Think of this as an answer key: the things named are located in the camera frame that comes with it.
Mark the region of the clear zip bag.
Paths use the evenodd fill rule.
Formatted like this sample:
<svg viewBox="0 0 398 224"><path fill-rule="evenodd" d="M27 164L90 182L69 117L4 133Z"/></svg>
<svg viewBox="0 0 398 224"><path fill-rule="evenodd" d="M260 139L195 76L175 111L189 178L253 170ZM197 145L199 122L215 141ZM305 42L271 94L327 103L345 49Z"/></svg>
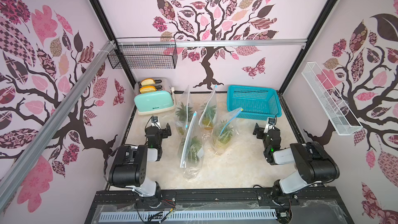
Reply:
<svg viewBox="0 0 398 224"><path fill-rule="evenodd" d="M198 113L194 112L191 122L186 125L179 145L179 167L186 180L193 180L197 177L204 161L203 133L199 119Z"/></svg>

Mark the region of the zip bag with blue seal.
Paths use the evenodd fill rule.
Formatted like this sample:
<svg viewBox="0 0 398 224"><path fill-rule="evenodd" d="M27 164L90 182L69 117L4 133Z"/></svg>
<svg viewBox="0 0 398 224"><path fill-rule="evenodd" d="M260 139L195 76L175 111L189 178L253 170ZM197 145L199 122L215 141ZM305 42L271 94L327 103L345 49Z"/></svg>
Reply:
<svg viewBox="0 0 398 224"><path fill-rule="evenodd" d="M213 127L211 138L212 148L217 155L221 155L232 145L239 135L237 117L243 111L241 107L227 112L217 120Z"/></svg>

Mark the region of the pineapple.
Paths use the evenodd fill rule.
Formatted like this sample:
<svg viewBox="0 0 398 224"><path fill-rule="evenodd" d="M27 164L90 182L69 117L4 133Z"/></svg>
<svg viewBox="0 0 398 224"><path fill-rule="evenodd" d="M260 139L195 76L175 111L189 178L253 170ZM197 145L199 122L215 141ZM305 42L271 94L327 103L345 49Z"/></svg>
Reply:
<svg viewBox="0 0 398 224"><path fill-rule="evenodd" d="M186 139L183 138L180 143L181 158L183 159L183 158L187 157L186 161L193 166L199 165L199 163L201 162L201 159L204 155L202 140L198 136L194 136L191 139L190 147L187 149L188 154L183 155L185 141L186 141Z"/></svg>
<svg viewBox="0 0 398 224"><path fill-rule="evenodd" d="M231 142L234 136L233 126L228 121L222 121L213 132L213 140L215 145L226 146Z"/></svg>

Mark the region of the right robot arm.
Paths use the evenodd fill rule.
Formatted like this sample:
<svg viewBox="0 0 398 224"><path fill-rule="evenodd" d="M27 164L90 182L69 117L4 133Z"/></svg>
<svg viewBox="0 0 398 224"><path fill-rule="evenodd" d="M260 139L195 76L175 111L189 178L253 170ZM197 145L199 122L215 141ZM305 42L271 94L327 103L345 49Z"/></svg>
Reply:
<svg viewBox="0 0 398 224"><path fill-rule="evenodd" d="M318 142L292 143L281 149L280 130L267 124L255 125L253 135L262 140L264 157L272 165L294 164L296 170L274 182L271 196L274 200L289 196L313 184L327 184L340 176L338 165Z"/></svg>

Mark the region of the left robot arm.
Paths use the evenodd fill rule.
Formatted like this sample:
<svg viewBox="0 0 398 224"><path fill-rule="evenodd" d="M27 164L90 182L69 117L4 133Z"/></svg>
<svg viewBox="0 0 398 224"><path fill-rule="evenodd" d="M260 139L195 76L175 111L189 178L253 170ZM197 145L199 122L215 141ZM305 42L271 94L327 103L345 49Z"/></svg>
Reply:
<svg viewBox="0 0 398 224"><path fill-rule="evenodd" d="M107 183L113 187L130 189L141 198L161 201L159 183L146 177L147 163L161 160L163 139L171 135L169 124L162 129L153 123L145 129L146 144L118 147L111 154L114 159L109 171L107 161L104 162L104 177Z"/></svg>

